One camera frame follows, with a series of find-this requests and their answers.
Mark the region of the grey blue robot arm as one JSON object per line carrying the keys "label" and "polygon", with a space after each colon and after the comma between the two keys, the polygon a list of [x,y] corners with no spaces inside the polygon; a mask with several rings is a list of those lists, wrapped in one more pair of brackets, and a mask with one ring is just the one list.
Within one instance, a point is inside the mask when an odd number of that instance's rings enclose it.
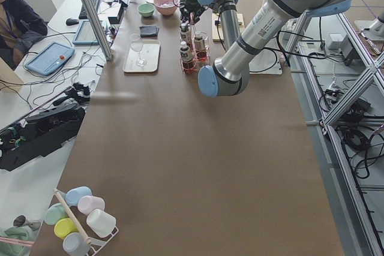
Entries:
{"label": "grey blue robot arm", "polygon": [[345,12],[352,0],[264,0],[260,10],[243,31],[238,28],[238,0],[185,0],[182,19],[198,18],[205,7],[216,8],[222,16],[223,57],[213,65],[200,69],[198,85],[207,97],[232,96],[241,93],[248,84],[249,63],[258,55],[290,19],[304,13],[320,17]]}

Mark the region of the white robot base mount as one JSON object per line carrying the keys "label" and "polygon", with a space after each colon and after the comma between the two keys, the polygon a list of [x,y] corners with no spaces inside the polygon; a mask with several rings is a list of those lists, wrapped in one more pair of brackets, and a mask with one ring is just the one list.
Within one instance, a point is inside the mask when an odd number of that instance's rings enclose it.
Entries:
{"label": "white robot base mount", "polygon": [[251,74],[274,74],[281,75],[282,68],[280,64],[281,53],[275,49],[264,49],[249,63]]}

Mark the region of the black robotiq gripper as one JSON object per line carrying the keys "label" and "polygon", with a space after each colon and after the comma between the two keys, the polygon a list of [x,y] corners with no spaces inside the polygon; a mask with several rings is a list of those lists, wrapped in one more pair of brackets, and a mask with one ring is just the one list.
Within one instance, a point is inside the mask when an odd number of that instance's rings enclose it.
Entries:
{"label": "black robotiq gripper", "polygon": [[197,0],[180,0],[179,10],[181,19],[190,19],[191,13],[194,14],[194,19],[200,19],[206,8],[201,6]]}

